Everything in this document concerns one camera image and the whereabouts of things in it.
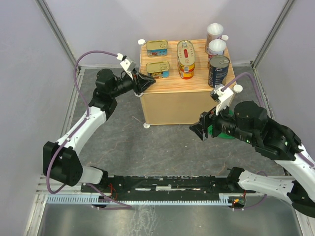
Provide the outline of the gold rectangular meat tin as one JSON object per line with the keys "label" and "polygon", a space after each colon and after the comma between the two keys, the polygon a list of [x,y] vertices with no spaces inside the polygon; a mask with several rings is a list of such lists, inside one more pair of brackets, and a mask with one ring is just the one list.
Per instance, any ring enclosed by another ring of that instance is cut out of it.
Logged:
{"label": "gold rectangular meat tin", "polygon": [[146,64],[146,71],[148,76],[155,79],[167,78],[170,74],[170,64],[168,61],[151,62]]}

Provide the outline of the blue rectangular luncheon meat tin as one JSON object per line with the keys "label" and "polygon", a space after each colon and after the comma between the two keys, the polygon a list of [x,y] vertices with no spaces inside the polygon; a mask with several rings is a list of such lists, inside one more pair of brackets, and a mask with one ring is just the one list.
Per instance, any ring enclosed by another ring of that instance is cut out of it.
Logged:
{"label": "blue rectangular luncheon meat tin", "polygon": [[147,41],[146,42],[147,56],[161,57],[166,56],[168,51],[167,40]]}

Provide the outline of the wooden cube cabinet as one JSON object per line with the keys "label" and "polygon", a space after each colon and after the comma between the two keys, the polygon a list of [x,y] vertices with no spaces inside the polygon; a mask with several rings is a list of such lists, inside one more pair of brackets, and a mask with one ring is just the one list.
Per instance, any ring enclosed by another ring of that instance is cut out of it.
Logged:
{"label": "wooden cube cabinet", "polygon": [[194,76],[180,77],[177,67],[177,41],[168,42],[168,53],[163,57],[149,57],[146,46],[141,46],[140,72],[145,74],[146,64],[167,61],[170,64],[169,76],[157,78],[140,97],[145,122],[148,125],[193,124],[204,111],[217,105],[208,85],[208,55],[204,39],[192,40],[196,61]]}

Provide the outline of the gold oval fish tin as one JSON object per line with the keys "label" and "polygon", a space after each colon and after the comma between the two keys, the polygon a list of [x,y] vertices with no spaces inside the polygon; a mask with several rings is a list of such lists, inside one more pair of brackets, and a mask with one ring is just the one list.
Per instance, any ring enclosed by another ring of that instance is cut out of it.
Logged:
{"label": "gold oval fish tin", "polygon": [[194,76],[194,68],[188,72],[185,72],[184,69],[178,66],[179,75],[183,79],[190,79]]}

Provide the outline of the oval red fish tin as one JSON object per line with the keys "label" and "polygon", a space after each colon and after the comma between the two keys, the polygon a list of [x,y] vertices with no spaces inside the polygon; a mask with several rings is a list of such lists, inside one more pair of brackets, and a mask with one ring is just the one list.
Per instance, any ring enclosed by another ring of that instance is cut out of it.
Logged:
{"label": "oval red fish tin", "polygon": [[177,44],[177,61],[179,69],[191,72],[195,67],[195,50],[191,41],[181,40]]}

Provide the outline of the dark blue round can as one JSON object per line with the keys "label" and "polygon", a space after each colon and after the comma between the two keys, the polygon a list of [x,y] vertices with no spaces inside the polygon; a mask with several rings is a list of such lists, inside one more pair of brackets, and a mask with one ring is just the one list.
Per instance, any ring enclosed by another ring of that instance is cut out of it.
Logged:
{"label": "dark blue round can", "polygon": [[208,85],[215,88],[217,85],[225,85],[230,60],[226,56],[217,55],[209,61]]}

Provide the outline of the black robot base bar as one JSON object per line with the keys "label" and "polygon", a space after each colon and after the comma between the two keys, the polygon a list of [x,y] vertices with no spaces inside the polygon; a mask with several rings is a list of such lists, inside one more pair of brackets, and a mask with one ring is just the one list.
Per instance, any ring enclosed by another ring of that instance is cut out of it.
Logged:
{"label": "black robot base bar", "polygon": [[96,188],[118,201],[214,201],[219,194],[244,193],[232,178],[215,176],[113,176]]}

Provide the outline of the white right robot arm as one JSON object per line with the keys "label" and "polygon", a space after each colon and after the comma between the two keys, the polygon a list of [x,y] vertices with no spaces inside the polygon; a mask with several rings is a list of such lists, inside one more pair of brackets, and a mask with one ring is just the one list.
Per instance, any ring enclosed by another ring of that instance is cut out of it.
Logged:
{"label": "white right robot arm", "polygon": [[231,192],[255,191],[282,199],[298,212],[315,216],[315,162],[308,155],[301,139],[288,127],[270,118],[265,108],[253,101],[238,103],[229,113],[229,101],[234,92],[220,84],[211,92],[217,106],[200,115],[189,128],[201,140],[221,133],[251,145],[256,152],[275,161],[287,170],[294,181],[281,181],[243,168],[232,168],[226,178]]}

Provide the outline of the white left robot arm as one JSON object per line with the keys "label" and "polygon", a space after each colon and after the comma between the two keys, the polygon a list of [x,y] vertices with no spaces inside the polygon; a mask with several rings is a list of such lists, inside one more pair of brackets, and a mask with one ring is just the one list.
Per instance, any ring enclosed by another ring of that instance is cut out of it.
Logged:
{"label": "white left robot arm", "polygon": [[88,110],[63,137],[47,142],[43,147],[43,173],[49,192],[52,192],[52,179],[63,186],[90,183],[99,192],[108,188],[108,173],[97,167],[83,166],[79,154],[94,132],[113,114],[117,106],[116,97],[131,90],[141,95],[155,82],[154,78],[136,69],[130,73],[122,72],[120,77],[110,69],[98,71]]}

